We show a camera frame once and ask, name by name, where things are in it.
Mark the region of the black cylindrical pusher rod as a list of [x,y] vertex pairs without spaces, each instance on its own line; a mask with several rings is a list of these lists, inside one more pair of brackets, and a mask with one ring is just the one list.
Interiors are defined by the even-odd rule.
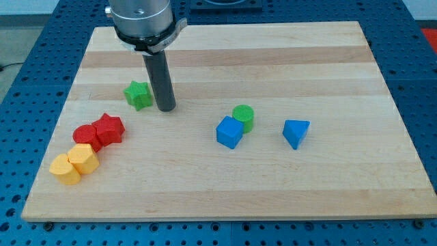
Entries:
[[143,60],[158,109],[164,112],[172,111],[175,109],[176,101],[165,52],[144,55]]

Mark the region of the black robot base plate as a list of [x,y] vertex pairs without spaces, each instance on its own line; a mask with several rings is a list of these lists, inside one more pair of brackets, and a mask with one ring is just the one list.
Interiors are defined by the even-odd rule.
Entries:
[[191,0],[190,10],[261,10],[263,0]]

